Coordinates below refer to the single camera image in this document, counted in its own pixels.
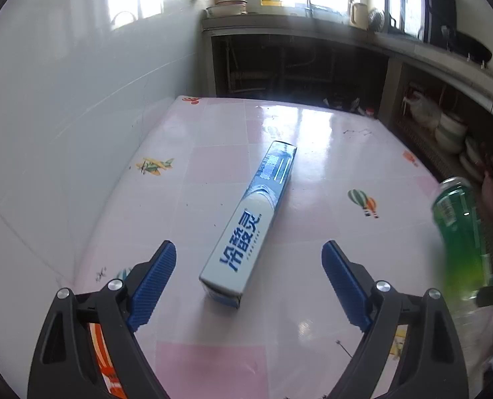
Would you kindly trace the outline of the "green plastic bottle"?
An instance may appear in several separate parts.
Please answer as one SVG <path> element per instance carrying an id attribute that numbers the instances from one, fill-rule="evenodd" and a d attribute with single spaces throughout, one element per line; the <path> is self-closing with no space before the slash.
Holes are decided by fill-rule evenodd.
<path id="1" fill-rule="evenodd" d="M 475 299 L 488 285 L 492 269 L 472 186 L 464 178 L 444 180 L 431 211 L 445 248 L 445 300 L 459 337 L 475 339 L 486 318 Z"/>

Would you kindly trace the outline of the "blue toothpaste box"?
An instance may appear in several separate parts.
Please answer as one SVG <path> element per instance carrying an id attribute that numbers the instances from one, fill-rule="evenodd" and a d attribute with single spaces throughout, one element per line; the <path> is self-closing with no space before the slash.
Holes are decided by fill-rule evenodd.
<path id="1" fill-rule="evenodd" d="M 199 274 L 216 302 L 237 309 L 272 226 L 297 147 L 273 141 Z"/>

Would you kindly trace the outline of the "red snack bag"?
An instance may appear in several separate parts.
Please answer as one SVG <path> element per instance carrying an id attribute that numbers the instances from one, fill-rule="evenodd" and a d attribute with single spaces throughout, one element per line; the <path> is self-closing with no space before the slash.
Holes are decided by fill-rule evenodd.
<path id="1" fill-rule="evenodd" d="M 116 370 L 107 350 L 106 341 L 101 326 L 98 323 L 88 325 L 93 349 L 98 361 L 99 371 L 105 381 L 107 391 L 116 398 L 126 399 L 126 393 L 122 388 Z"/>

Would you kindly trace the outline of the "stack of white bowls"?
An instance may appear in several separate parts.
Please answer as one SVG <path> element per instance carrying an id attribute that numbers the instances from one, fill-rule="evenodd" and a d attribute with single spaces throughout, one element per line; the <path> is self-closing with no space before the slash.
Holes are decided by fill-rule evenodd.
<path id="1" fill-rule="evenodd" d="M 467 126 L 455 113 L 443 112 L 434 132 L 438 146 L 450 154 L 458 154 L 463 149 Z"/>

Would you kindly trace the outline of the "pink patterned table cover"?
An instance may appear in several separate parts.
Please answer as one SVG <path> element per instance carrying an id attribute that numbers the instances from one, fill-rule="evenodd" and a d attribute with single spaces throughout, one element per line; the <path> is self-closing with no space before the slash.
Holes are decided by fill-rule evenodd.
<path id="1" fill-rule="evenodd" d="M 254 244 L 235 213 L 273 141 L 293 144 L 289 185 L 238 308 L 208 297 L 199 274 L 220 238 L 245 264 Z M 335 240 L 397 290 L 439 283 L 443 249 L 430 206 L 437 182 L 380 122 L 296 104 L 181 96 L 110 197 L 76 280 L 95 291 L 151 258 L 177 264 L 136 334 L 173 398 L 320 398 L 361 338 L 321 266 Z"/>

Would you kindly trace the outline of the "white plastic bag on shelf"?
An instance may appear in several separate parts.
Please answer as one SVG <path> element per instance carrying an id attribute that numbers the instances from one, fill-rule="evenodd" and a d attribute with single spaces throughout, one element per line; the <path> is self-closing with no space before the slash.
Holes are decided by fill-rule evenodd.
<path id="1" fill-rule="evenodd" d="M 410 107 L 412 119 L 424 129 L 433 132 L 439 125 L 442 110 L 431 99 L 414 91 L 411 95 L 405 96 L 402 102 Z"/>

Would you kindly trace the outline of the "black wok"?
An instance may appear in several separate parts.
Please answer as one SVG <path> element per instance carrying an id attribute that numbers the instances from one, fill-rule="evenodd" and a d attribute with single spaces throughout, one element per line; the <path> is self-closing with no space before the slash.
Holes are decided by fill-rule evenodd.
<path id="1" fill-rule="evenodd" d="M 472 36 L 461 33 L 447 25 L 441 26 L 441 33 L 449 51 L 460 54 L 469 61 L 483 66 L 486 66 L 492 59 L 492 52 Z"/>

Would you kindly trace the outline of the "cream electric kettle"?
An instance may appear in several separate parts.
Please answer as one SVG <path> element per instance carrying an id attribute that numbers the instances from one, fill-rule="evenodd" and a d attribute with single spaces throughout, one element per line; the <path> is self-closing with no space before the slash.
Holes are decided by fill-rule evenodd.
<path id="1" fill-rule="evenodd" d="M 369 23 L 368 5 L 360 2 L 353 2 L 350 5 L 349 24 L 354 28 L 367 30 Z"/>

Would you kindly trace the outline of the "copper coloured pot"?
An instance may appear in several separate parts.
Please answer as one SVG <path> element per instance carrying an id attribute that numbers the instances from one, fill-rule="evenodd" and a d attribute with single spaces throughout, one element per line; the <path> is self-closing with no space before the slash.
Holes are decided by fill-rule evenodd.
<path id="1" fill-rule="evenodd" d="M 247 12 L 246 0 L 222 0 L 217 3 L 217 6 L 224 7 L 229 12 L 239 14 Z"/>

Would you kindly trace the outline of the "white bowl on counter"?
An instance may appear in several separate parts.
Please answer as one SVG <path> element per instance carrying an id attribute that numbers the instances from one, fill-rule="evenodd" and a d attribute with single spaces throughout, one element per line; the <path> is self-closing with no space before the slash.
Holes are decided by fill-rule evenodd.
<path id="1" fill-rule="evenodd" d="M 206 11 L 210 18 L 245 15 L 247 13 L 244 5 L 213 5 L 208 7 Z"/>

